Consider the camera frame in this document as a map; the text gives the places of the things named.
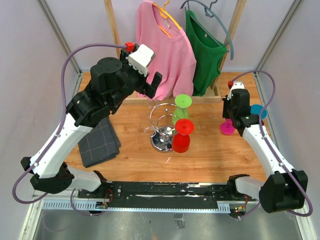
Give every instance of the pink sweater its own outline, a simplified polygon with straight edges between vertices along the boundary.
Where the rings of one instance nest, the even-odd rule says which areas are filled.
[[[190,42],[185,31],[179,30],[169,18],[161,17],[159,9],[152,3],[143,1],[138,8],[135,42],[145,44],[155,53],[148,67],[147,82],[152,82],[155,72],[162,74],[162,82],[153,99],[163,100],[172,94],[174,97],[179,94],[192,96],[196,59]],[[159,26],[171,37],[165,35]]]

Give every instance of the wooden frame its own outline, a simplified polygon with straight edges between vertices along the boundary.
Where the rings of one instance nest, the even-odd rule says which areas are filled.
[[[228,29],[228,32],[230,34],[231,40],[233,40],[236,29],[238,27],[241,15],[243,13],[243,10],[245,8],[247,0],[237,0],[237,3],[235,5],[234,11],[233,11],[233,15],[232,15],[232,19],[230,22],[230,26]],[[106,13],[108,15],[108,19],[109,19],[109,25],[112,31],[112,36],[113,36],[113,40],[115,44],[121,44],[120,42],[120,38],[119,38],[119,32],[118,32],[118,27],[117,27],[117,22],[116,22],[116,17],[115,17],[115,13],[114,13],[114,9],[112,6],[112,0],[104,0],[104,5],[105,5],[105,10]],[[224,43],[228,43],[228,38],[226,37],[224,40]],[[116,49],[116,53],[118,55],[118,57],[120,57],[120,49],[117,48]],[[223,56],[221,64],[220,64],[220,71],[222,70],[224,64],[225,64],[225,60],[227,57],[227,53]],[[216,79],[211,85],[210,87],[208,87],[208,89],[206,90],[205,95],[203,96],[192,96],[192,102],[194,104],[213,104],[213,103],[219,103],[222,101],[221,98],[221,94],[220,94],[220,90],[219,87],[217,86],[217,81],[218,79]],[[137,93],[134,92],[130,97],[127,97],[123,104],[145,104],[147,102],[147,98],[146,97],[138,97]],[[166,98],[164,101],[159,101],[159,102],[166,102],[166,103],[173,103],[174,102],[174,98],[173,97],[169,97]]]

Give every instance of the folded cloth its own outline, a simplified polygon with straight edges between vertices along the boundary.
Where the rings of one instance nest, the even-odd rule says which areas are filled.
[[[120,152],[120,141],[108,117],[78,143],[83,166],[86,168],[114,159]]]

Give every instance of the green tank top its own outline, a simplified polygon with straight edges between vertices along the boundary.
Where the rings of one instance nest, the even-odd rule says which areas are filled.
[[[193,96],[203,96],[210,84],[220,75],[219,66],[227,48],[217,40],[221,44],[218,45],[190,15],[196,19],[193,11],[185,11],[185,33],[196,60]]]

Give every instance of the wooden table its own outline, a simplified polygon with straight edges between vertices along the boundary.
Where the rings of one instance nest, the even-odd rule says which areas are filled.
[[[228,94],[227,83],[239,72],[223,72],[218,80],[221,95]],[[88,84],[90,73],[85,73],[80,90]],[[243,76],[245,88],[250,92],[250,104],[260,104],[252,74]],[[265,172],[249,144],[238,132],[224,135],[220,125],[223,103],[193,104],[188,108],[194,132],[190,135],[190,148],[186,153],[160,153],[153,149],[149,135],[151,108],[145,105],[122,105],[110,121],[121,142],[116,158],[93,167],[82,164],[78,145],[66,159],[72,167],[97,170],[110,181],[159,181],[224,183],[229,176],[249,174],[265,181]]]

